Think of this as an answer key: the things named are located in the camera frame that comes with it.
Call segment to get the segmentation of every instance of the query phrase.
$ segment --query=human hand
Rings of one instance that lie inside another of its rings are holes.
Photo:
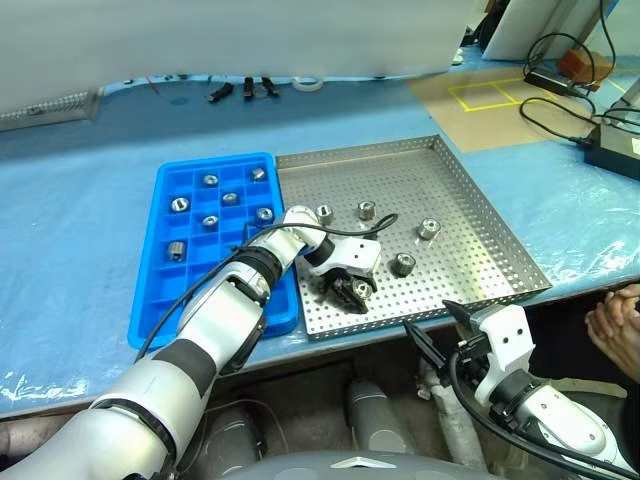
[[[640,285],[607,294],[585,319],[591,341],[620,370],[640,383],[640,313],[635,310]]]
[[[615,293],[607,293],[604,303],[598,303],[595,310],[589,312],[593,318],[591,327],[594,333],[603,341],[613,338],[624,325],[625,319],[640,330],[640,317],[636,316],[637,312],[635,312],[635,304],[639,298],[640,284],[637,283],[628,285]]]

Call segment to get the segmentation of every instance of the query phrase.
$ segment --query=workbench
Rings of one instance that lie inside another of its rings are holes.
[[[455,69],[489,65],[469,57]],[[631,85],[632,70],[604,83],[599,108]],[[331,82],[313,93],[284,86],[277,101],[236,93],[216,105],[203,82],[158,90],[110,87],[90,121],[0,133],[0,416],[87,402],[131,365],[126,334],[147,213],[156,170],[169,161],[440,134],[553,284],[526,303],[640,276],[640,184],[584,164],[568,143],[462,154],[400,80]],[[402,334],[310,342],[301,321],[259,342],[246,368]]]

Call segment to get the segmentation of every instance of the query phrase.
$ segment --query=blue plastic tray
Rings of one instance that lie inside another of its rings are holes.
[[[251,171],[257,167],[267,176],[252,182]],[[202,178],[207,174],[218,177],[217,187],[204,185]],[[230,192],[238,195],[238,204],[222,206],[222,195]],[[189,199],[188,211],[171,211],[170,204],[178,197]],[[260,207],[272,209],[275,217],[283,212],[275,162],[268,153],[173,162],[158,169],[129,322],[129,345],[140,348],[162,314],[188,286],[228,257],[233,246],[242,244],[245,224],[258,223],[256,210]],[[202,219],[209,215],[218,217],[213,230],[202,226]],[[248,233],[256,231],[250,227]],[[171,260],[167,252],[169,243],[175,240],[187,245],[182,262]],[[162,327],[152,348],[175,338],[181,313],[182,307]],[[266,317],[265,336],[283,335],[296,327],[298,297],[292,271],[274,288]]]

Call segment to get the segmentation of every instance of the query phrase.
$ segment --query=perforated metal tray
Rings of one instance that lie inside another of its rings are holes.
[[[513,301],[551,287],[439,136],[277,157],[285,206],[330,205],[332,227],[365,230],[387,213],[396,224],[379,234],[383,261],[378,291],[365,315],[346,314],[310,281],[298,260],[297,279],[310,338],[318,339],[444,315],[442,299],[474,307]],[[356,206],[373,200],[376,219],[362,222]],[[416,227],[431,217],[442,224],[431,241]],[[389,263],[406,252],[417,261],[406,278]]]

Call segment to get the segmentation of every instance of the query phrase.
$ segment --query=orange object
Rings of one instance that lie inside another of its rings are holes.
[[[596,70],[596,81],[602,80],[611,69],[608,58],[599,53],[591,52]],[[558,68],[569,79],[578,83],[591,81],[591,60],[584,50],[567,50],[567,53],[558,60]]]

